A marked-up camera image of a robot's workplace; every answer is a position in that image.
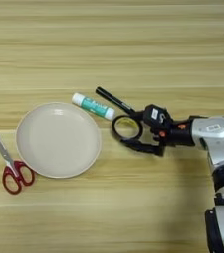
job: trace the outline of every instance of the white plate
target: white plate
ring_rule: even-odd
[[[22,160],[50,178],[69,178],[89,169],[102,140],[96,122],[82,109],[66,103],[41,105],[20,121],[16,142]]]

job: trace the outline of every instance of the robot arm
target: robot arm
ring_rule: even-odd
[[[224,253],[224,117],[195,119],[191,126],[196,146],[208,151],[215,196],[215,208],[205,213],[208,247]]]
[[[113,119],[114,136],[126,147],[145,153],[163,156],[165,146],[196,146],[208,152],[208,161],[215,188],[215,207],[205,213],[207,241],[210,253],[224,253],[224,117],[190,116],[184,121],[174,121],[167,110],[149,105],[136,112],[120,99],[98,87],[96,92],[124,110],[127,115]],[[126,119],[138,128],[138,134],[124,137],[116,130],[116,124]],[[144,122],[154,134],[158,145],[144,144],[139,139]]]

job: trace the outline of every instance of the red handle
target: red handle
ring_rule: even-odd
[[[13,179],[13,181],[16,183],[16,185],[18,187],[16,191],[14,191],[10,187],[8,187],[8,184],[6,182],[7,177],[11,177]],[[4,186],[5,190],[8,193],[13,194],[13,195],[17,195],[21,192],[22,188],[21,188],[20,180],[17,177],[15,177],[14,173],[12,172],[12,170],[9,167],[5,167],[2,182],[3,182],[3,186]]]
[[[17,179],[19,181],[21,181],[24,186],[31,186],[34,183],[34,181],[35,181],[35,172],[29,166],[27,166],[26,163],[24,163],[22,161],[15,161],[14,162],[14,166],[15,166],[15,169],[19,173],[19,178],[17,178]],[[23,176],[22,171],[21,171],[21,168],[23,168],[23,167],[26,167],[29,170],[29,172],[31,174],[30,181],[27,181],[26,177]]]

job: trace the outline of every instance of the metal blade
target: metal blade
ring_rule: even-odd
[[[0,140],[0,154],[3,156],[3,158],[8,161],[11,166],[13,166],[14,168],[14,161],[12,159],[12,157],[10,156],[10,154],[8,153],[7,149],[4,147],[3,143]]]

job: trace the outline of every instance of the plate rim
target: plate rim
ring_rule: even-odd
[[[19,132],[19,129],[20,129],[20,125],[21,123],[24,121],[24,119],[31,113],[33,113],[35,110],[37,110],[38,108],[41,108],[41,107],[46,107],[46,106],[49,106],[49,105],[54,105],[54,104],[61,104],[61,105],[70,105],[74,108],[76,108],[77,110],[80,110],[82,111],[82,113],[87,117],[89,118],[90,122],[93,122],[94,126],[97,127],[97,131],[98,131],[98,144],[99,144],[99,150],[95,156],[95,158],[93,159],[93,161],[90,163],[89,166],[87,166],[86,169],[84,169],[81,173],[78,173],[78,174],[75,174],[73,176],[51,176],[51,175],[45,175],[43,173],[40,173],[37,171],[37,169],[34,169],[32,168],[32,166],[30,166],[30,164],[26,161],[26,159],[23,158],[21,152],[20,152],[20,149],[19,149],[19,146],[18,146],[18,132]],[[43,103],[43,104],[40,104],[40,105],[37,105],[35,107],[33,107],[31,110],[27,111],[26,113],[24,113],[24,115],[21,117],[21,119],[19,120],[18,122],[18,125],[17,125],[17,129],[16,129],[16,132],[15,132],[15,143],[16,143],[16,147],[17,147],[17,151],[18,151],[18,154],[21,158],[21,160],[23,162],[25,162],[33,171],[35,171],[36,173],[38,173],[39,175],[43,176],[43,177],[47,177],[47,178],[51,178],[51,179],[67,179],[67,178],[74,178],[74,177],[77,177],[77,176],[80,176],[81,174],[83,174],[84,172],[86,172],[87,170],[89,170],[93,164],[97,161],[98,157],[100,156],[100,153],[102,151],[102,135],[101,135],[101,130],[98,126],[98,124],[96,123],[96,121],[85,111],[83,110],[82,108],[80,107],[77,107],[73,104],[70,104],[70,103],[67,103],[67,102],[48,102],[48,103]]]

